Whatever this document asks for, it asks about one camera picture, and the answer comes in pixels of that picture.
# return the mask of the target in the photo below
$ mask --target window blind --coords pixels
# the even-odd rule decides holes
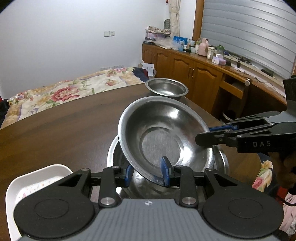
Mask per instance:
[[[296,13],[283,0],[205,0],[201,37],[289,78]]]

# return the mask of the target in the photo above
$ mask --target brown tabletop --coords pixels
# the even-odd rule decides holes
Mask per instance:
[[[18,176],[51,164],[64,164],[72,171],[90,168],[100,172],[107,165],[107,153],[117,135],[119,118],[133,101],[148,96],[144,84],[115,89],[42,111],[0,130],[0,240],[9,240],[5,193]],[[186,98],[181,101],[196,111],[206,124],[220,122]],[[222,146],[230,176],[252,184],[260,171],[257,154],[238,154]],[[97,201],[95,189],[92,201]]]

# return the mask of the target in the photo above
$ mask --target metal bowl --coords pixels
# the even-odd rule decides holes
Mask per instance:
[[[216,145],[214,148],[215,164],[214,168],[222,173],[229,174],[228,160],[221,150],[220,146]],[[118,142],[118,136],[114,138],[110,145],[107,155],[107,167],[120,166],[122,158],[125,158],[120,144]],[[140,198],[140,199],[162,199],[162,198],[179,198],[179,188],[166,188],[155,183],[152,183],[142,177],[139,173],[134,171],[133,177],[129,187],[116,188],[117,193],[121,198]],[[202,188],[197,187],[198,199],[201,202],[204,199]]]
[[[148,80],[145,85],[148,90],[158,96],[180,99],[182,96],[188,94],[186,85],[176,80],[155,78]]]
[[[122,113],[118,124],[121,149],[133,168],[147,180],[164,186],[160,159],[194,171],[212,168],[214,155],[195,143],[195,136],[209,131],[201,117],[185,104],[165,97],[138,99]]]

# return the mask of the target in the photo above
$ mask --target white tray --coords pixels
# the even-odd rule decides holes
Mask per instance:
[[[13,218],[13,210],[17,203],[24,197],[72,173],[71,169],[64,165],[54,164],[17,177],[10,183],[6,191],[5,205],[11,241],[17,241],[21,238]]]

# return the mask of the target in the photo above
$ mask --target bed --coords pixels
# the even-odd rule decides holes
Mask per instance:
[[[27,90],[8,100],[9,109],[0,129],[63,103],[104,91],[141,84],[147,80],[142,69],[129,67],[103,70],[75,80],[63,80],[49,86]]]

